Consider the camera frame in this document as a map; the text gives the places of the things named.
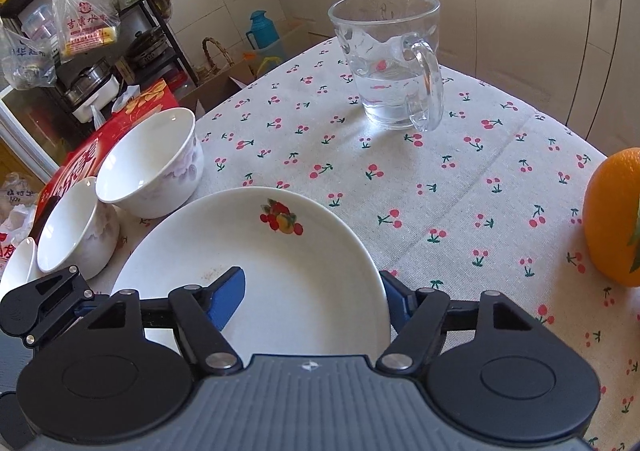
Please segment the white fruit plate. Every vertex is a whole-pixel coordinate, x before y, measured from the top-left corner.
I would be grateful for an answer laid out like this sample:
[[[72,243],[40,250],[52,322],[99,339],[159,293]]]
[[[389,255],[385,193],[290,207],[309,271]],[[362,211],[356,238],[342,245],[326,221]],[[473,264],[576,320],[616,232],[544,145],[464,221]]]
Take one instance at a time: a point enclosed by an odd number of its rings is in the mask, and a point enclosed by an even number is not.
[[[245,294],[222,334],[243,361],[270,355],[366,355],[390,344],[378,269],[343,220],[299,194],[266,187],[220,191],[158,224],[114,283],[143,299],[208,286],[231,267]]]

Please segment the plastic bag with red print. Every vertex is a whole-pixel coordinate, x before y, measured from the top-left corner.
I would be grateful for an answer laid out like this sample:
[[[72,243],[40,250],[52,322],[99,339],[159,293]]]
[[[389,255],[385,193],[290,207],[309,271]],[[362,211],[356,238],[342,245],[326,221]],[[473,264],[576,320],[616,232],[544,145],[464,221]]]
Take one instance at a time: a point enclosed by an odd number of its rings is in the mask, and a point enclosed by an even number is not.
[[[62,63],[118,41],[120,20],[110,0],[52,0]]]

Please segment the near white bowl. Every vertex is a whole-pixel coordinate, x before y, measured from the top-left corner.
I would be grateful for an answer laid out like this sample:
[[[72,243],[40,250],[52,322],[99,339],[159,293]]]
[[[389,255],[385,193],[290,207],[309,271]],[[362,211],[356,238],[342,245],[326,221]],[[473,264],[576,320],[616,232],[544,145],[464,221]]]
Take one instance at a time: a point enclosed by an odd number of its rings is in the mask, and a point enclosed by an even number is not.
[[[32,237],[26,237],[8,261],[2,273],[0,298],[18,287],[41,277],[37,263],[37,244]]]

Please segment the white bowl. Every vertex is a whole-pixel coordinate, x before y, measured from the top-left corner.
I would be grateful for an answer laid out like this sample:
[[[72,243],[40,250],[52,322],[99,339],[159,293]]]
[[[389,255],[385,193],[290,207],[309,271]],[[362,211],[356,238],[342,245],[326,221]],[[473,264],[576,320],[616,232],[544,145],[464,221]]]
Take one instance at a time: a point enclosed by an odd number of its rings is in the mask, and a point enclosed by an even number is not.
[[[96,195],[96,177],[76,182],[44,224],[37,249],[43,275],[70,266],[86,280],[104,269],[115,252],[119,220],[112,204]]]
[[[18,287],[41,277],[37,263],[37,244],[32,237],[26,237],[8,261],[2,273],[0,298]]]
[[[204,172],[194,113],[160,111],[108,152],[96,176],[96,196],[140,218],[160,218],[186,203]]]

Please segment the cherry-pattern tablecloth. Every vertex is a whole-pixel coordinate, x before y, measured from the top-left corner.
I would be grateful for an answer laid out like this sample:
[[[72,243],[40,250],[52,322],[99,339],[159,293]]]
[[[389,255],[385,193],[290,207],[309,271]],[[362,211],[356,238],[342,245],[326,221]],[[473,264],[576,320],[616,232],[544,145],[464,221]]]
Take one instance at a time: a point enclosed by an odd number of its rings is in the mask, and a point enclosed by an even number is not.
[[[423,375],[366,355],[256,353],[236,373],[193,373],[168,295],[114,283],[169,215],[120,213],[90,286],[111,295],[111,416],[147,429],[102,450],[631,450],[639,442],[639,293],[591,263],[582,207],[604,157],[555,119],[450,69],[431,133],[364,114],[337,40],[254,81],[196,121],[204,172],[184,203],[266,187],[313,200],[411,291],[450,297]]]

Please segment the glass mug with water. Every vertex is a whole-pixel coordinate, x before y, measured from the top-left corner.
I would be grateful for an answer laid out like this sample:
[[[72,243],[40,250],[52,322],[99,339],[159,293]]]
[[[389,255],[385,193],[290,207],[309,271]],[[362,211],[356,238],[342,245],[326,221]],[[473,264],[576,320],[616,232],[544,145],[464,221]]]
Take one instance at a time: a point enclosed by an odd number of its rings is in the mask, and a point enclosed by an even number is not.
[[[389,130],[436,130],[444,116],[439,0],[340,0],[328,11],[364,112]]]

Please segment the black storage rack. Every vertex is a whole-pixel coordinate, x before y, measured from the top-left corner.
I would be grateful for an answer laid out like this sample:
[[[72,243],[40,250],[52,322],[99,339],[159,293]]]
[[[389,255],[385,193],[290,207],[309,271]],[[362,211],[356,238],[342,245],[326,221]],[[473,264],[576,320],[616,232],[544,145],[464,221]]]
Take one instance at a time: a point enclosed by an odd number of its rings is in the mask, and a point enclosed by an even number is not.
[[[10,23],[34,0],[6,0],[1,22]],[[198,78],[169,32],[161,3],[170,0],[49,0],[53,34],[40,37],[24,29],[12,31],[10,46],[16,54],[1,56],[1,67],[20,90],[42,89],[75,122],[76,111],[96,84],[89,75],[97,64],[102,80],[115,73],[116,60],[124,58],[136,84],[151,83],[168,63],[181,61],[192,82]]]

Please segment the middle white bowl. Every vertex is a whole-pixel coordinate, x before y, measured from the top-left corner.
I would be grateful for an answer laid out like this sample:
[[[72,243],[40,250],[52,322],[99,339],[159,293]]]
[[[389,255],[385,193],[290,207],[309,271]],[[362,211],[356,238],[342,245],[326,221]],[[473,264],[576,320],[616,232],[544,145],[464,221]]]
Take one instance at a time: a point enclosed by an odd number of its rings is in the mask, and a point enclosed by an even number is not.
[[[86,280],[104,269],[115,252],[119,220],[112,204],[96,195],[96,177],[76,182],[44,224],[37,249],[43,275],[70,266]]]

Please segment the red gift box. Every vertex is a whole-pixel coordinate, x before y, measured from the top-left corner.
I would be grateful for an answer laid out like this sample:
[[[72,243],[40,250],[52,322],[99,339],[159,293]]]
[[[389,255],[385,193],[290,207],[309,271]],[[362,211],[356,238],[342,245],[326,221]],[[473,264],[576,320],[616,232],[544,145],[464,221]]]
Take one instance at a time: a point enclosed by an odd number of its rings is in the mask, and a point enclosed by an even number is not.
[[[178,100],[164,80],[158,80],[142,94],[130,99],[103,126],[93,132],[67,156],[39,194],[36,216],[29,237],[38,241],[44,224],[64,194],[86,177],[96,176],[111,148],[134,126],[154,113],[178,107]]]

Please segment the blue thermos bottle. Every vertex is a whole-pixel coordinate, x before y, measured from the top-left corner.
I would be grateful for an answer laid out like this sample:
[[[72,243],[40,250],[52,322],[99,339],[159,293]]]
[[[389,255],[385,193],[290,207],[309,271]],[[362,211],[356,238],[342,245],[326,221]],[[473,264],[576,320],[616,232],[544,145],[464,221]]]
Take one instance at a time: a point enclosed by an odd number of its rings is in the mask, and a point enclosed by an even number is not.
[[[254,49],[264,49],[280,40],[273,21],[264,10],[255,10],[250,15],[250,29],[245,33],[247,41]]]

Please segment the orange with leaf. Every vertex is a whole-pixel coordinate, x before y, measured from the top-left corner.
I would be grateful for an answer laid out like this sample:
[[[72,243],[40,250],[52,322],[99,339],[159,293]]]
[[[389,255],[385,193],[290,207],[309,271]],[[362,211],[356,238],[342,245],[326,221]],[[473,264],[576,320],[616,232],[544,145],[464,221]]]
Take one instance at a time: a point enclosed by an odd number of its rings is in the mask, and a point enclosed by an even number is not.
[[[604,160],[592,174],[582,222],[593,266],[605,278],[639,286],[639,149]]]

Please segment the far white bowl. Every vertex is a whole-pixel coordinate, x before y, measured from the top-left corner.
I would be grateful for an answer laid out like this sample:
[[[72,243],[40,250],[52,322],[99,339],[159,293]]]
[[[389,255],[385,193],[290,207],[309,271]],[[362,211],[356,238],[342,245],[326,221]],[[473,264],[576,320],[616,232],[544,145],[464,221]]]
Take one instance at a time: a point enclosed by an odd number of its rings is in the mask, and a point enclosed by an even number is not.
[[[186,203],[204,172],[194,113],[160,111],[108,152],[96,176],[96,196],[140,218],[160,218]]]

